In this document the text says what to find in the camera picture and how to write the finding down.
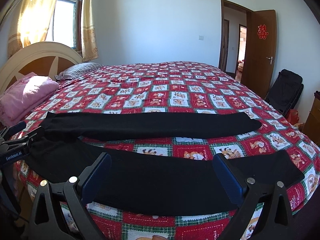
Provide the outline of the black pants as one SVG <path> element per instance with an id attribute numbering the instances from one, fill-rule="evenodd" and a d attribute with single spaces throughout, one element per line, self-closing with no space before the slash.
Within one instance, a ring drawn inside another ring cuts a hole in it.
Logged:
<path id="1" fill-rule="evenodd" d="M 245 188 L 225 190 L 225 172 L 211 160 L 104 149 L 81 141 L 185 137 L 216 139 L 253 132 L 261 122 L 246 113 L 48 113 L 30 147 L 27 165 L 51 183 L 78 176 L 103 152 L 111 168 L 98 176 L 94 201 L 143 215 L 198 216 L 235 210 Z"/>

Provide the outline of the pink folded blanket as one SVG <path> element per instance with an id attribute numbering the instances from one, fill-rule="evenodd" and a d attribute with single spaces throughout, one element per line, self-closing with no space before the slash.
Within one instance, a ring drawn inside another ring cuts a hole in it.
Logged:
<path id="1" fill-rule="evenodd" d="M 58 88 L 59 84 L 48 76 L 27 74 L 1 94 L 1 123 L 14 126 Z"/>

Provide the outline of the cream wooden headboard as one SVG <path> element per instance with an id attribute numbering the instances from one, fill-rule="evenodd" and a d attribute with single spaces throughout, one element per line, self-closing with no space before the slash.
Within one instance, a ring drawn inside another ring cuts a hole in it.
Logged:
<path id="1" fill-rule="evenodd" d="M 19 50 L 1 67 L 1 93 L 31 72 L 55 79 L 57 74 L 82 62 L 80 54 L 64 44 L 32 44 Z"/>

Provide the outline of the striped grey pillow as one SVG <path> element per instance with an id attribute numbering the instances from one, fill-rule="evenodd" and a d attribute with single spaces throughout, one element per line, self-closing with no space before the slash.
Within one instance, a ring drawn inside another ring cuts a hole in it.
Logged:
<path id="1" fill-rule="evenodd" d="M 85 63 L 76 64 L 62 71 L 60 74 L 57 74 L 55 76 L 55 79 L 57 81 L 74 80 L 92 71 L 95 71 L 101 68 L 102 66 L 103 66 L 102 64 L 98 64 L 95 62 L 85 62 Z"/>

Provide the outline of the wooden nightstand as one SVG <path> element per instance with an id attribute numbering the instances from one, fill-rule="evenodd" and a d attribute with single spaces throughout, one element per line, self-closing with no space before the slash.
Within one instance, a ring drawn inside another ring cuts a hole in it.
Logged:
<path id="1" fill-rule="evenodd" d="M 317 146 L 320 139 L 320 100 L 319 91 L 314 93 L 314 101 L 309 112 L 309 116 L 304 124 L 302 132 L 309 137 Z"/>

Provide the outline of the red bag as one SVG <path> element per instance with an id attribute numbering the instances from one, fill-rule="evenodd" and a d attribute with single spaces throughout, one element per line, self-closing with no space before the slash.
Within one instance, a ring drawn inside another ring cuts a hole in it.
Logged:
<path id="1" fill-rule="evenodd" d="M 295 125 L 299 122 L 299 114 L 295 109 L 290 109 L 285 116 L 286 120 L 291 124 Z"/>

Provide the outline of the yellow curtain right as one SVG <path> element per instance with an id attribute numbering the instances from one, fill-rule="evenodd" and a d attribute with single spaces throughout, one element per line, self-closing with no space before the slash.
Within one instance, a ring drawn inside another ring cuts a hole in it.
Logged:
<path id="1" fill-rule="evenodd" d="M 92 1 L 82 0 L 81 6 L 81 50 L 84 61 L 98 58 Z"/>

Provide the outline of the yellow curtain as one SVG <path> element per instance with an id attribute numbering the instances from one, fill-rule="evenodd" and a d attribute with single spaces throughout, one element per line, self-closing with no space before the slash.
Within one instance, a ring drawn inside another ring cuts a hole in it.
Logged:
<path id="1" fill-rule="evenodd" d="M 19 50 L 47 38 L 57 0 L 22 0 L 11 21 L 8 58 Z"/>
<path id="2" fill-rule="evenodd" d="M 98 58 L 92 1 L 82 0 L 81 6 L 81 50 L 84 61 Z"/>

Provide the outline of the window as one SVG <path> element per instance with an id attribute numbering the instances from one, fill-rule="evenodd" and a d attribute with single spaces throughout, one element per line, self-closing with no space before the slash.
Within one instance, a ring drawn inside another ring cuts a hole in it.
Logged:
<path id="1" fill-rule="evenodd" d="M 50 20 L 47 42 L 79 49 L 80 0 L 57 0 Z"/>

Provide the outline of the black folding chair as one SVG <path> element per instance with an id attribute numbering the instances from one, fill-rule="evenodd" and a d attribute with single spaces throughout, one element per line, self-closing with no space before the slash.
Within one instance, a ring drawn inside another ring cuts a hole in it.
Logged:
<path id="1" fill-rule="evenodd" d="M 303 91 L 303 78 L 287 69 L 279 72 L 265 101 L 283 116 L 294 109 Z"/>

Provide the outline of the yellow curtain left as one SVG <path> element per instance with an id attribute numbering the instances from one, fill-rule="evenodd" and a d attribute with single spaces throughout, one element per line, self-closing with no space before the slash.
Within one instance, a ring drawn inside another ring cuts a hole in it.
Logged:
<path id="1" fill-rule="evenodd" d="M 19 50 L 47 38 L 57 0 L 22 0 L 11 21 L 8 58 Z"/>

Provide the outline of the brown wooden door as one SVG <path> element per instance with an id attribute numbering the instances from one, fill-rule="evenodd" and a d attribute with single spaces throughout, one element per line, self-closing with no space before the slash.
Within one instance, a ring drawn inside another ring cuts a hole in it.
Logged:
<path id="1" fill-rule="evenodd" d="M 269 35 L 261 40 L 258 25 L 265 24 Z M 275 10 L 253 11 L 247 14 L 247 39 L 241 83 L 264 98 L 269 90 L 277 47 L 277 19 Z M 273 57 L 272 64 L 266 57 Z"/>

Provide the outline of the red patchwork bedspread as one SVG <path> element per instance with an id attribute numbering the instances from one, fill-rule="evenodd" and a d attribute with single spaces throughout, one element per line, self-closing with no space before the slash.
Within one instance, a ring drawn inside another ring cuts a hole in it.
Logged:
<path id="1" fill-rule="evenodd" d="M 212 160 L 262 155 L 286 150 L 304 173 L 304 180 L 288 189 L 291 209 L 316 200 L 319 189 L 319 147 L 294 128 L 250 89 L 222 71 L 195 62 L 165 62 L 105 66 L 76 79 L 58 81 L 60 87 L 26 117 L 27 131 L 35 129 L 48 112 L 127 114 L 188 112 L 229 114 L 244 112 L 262 127 L 251 133 L 222 139 L 165 138 L 92 142 L 95 146 L 141 154 Z M 89 204 L 99 228 L 109 239 L 217 239 L 232 212 L 206 216 L 158 217 L 136 215 L 98 203 Z"/>

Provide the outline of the red paper door decoration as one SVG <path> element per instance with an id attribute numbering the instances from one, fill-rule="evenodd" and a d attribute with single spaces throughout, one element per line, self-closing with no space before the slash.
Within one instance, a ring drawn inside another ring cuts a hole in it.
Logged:
<path id="1" fill-rule="evenodd" d="M 257 35 L 261 40 L 267 39 L 269 32 L 267 31 L 267 26 L 265 24 L 258 25 Z"/>

